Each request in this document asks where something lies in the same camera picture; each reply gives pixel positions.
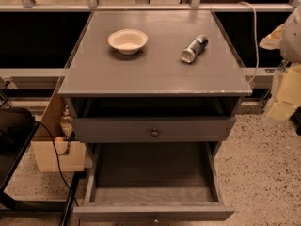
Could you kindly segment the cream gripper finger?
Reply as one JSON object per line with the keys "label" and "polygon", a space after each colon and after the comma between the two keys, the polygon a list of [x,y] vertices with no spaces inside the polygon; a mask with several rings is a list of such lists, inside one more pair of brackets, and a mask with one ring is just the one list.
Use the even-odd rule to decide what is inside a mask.
{"label": "cream gripper finger", "polygon": [[269,121],[286,121],[300,106],[301,64],[293,64],[281,74],[281,79],[274,79],[265,117]]}
{"label": "cream gripper finger", "polygon": [[280,48],[280,39],[284,24],[274,29],[270,34],[264,37],[260,42],[260,47],[266,50],[274,50]]}

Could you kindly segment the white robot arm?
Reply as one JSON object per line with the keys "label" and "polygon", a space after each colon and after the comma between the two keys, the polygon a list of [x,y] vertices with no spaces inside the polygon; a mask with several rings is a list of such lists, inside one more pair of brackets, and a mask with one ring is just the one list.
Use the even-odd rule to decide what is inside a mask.
{"label": "white robot arm", "polygon": [[284,24],[263,38],[260,47],[279,49],[280,55],[291,66],[283,72],[275,72],[272,82],[272,98],[264,112],[264,120],[278,124],[289,119],[301,106],[301,5]]}

